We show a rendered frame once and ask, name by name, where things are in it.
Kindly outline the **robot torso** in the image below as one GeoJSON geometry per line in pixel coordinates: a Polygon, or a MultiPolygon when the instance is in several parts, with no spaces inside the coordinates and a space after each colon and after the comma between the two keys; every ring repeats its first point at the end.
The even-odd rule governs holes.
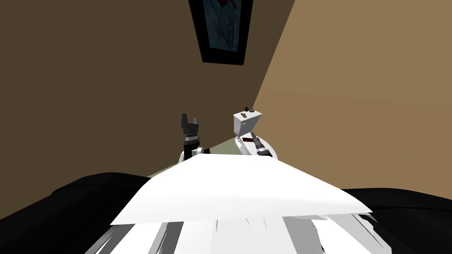
{"type": "Polygon", "coordinates": [[[140,187],[84,254],[392,254],[370,212],[275,158],[201,154],[140,187]]]}

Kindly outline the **white toilet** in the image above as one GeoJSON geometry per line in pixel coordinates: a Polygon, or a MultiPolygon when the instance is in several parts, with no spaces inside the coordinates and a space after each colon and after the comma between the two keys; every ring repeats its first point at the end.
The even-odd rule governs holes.
{"type": "Polygon", "coordinates": [[[235,144],[243,155],[266,155],[277,159],[276,151],[268,142],[257,135],[263,146],[255,146],[250,135],[261,116],[262,113],[248,107],[245,107],[244,111],[234,114],[235,144]]]}

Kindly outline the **black framed wall picture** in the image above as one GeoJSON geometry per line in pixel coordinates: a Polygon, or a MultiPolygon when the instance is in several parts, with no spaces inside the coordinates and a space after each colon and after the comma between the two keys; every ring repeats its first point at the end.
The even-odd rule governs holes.
{"type": "Polygon", "coordinates": [[[205,63],[242,66],[253,0],[188,0],[205,63]]]}

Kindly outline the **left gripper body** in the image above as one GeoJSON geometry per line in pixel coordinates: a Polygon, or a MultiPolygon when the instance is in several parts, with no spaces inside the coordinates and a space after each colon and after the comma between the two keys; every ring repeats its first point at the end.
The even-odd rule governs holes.
{"type": "Polygon", "coordinates": [[[197,136],[199,125],[195,123],[182,123],[181,124],[183,134],[186,137],[197,136]]]}

